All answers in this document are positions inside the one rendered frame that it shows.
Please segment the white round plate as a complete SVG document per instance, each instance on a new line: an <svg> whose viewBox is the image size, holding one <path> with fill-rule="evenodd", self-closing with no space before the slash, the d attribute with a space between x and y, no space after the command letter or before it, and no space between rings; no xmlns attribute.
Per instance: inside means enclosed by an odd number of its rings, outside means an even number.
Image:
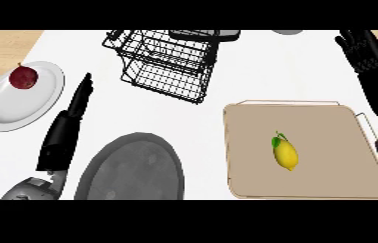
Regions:
<svg viewBox="0 0 378 243"><path fill-rule="evenodd" d="M12 70L0 76L0 132L18 130L31 124L50 110L63 91L65 74L56 64L35 61L25 66L38 75L29 89L12 86Z"/></svg>

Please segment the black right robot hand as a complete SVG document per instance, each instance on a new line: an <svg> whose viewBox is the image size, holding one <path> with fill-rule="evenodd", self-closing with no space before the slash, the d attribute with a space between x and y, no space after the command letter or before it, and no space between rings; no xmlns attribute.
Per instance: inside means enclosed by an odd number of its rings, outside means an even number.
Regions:
<svg viewBox="0 0 378 243"><path fill-rule="evenodd" d="M341 30L335 42L357 74L365 97L378 116L378 38L370 30Z"/></svg>

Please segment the yellow lemon with leaf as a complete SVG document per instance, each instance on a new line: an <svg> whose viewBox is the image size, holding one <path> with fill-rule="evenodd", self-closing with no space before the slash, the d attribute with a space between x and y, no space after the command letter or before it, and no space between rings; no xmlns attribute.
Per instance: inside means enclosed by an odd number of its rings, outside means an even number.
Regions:
<svg viewBox="0 0 378 243"><path fill-rule="evenodd" d="M298 153L282 133L276 133L276 136L272 138L272 147L277 164L292 171L298 165Z"/></svg>

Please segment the dark grey round plate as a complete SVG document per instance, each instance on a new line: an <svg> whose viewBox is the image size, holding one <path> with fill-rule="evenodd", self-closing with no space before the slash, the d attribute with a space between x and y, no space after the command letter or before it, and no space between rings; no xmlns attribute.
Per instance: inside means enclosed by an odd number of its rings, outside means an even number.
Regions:
<svg viewBox="0 0 378 243"><path fill-rule="evenodd" d="M181 200L184 174L168 142L152 133L118 137L93 157L75 200Z"/></svg>

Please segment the dark red fruit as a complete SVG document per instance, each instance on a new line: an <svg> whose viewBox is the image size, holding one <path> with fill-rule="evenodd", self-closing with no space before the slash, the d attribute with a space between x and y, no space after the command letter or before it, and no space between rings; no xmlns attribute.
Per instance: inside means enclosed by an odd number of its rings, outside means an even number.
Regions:
<svg viewBox="0 0 378 243"><path fill-rule="evenodd" d="M29 89L38 80L37 71L26 66L18 65L9 76L9 82L18 89Z"/></svg>

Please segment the dark grey appliance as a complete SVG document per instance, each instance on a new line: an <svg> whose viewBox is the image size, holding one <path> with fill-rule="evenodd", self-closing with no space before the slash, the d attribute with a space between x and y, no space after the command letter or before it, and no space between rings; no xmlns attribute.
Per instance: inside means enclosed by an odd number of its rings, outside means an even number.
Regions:
<svg viewBox="0 0 378 243"><path fill-rule="evenodd" d="M236 41L240 35L239 30L170 30L168 35L177 40L198 42L229 42Z"/></svg>

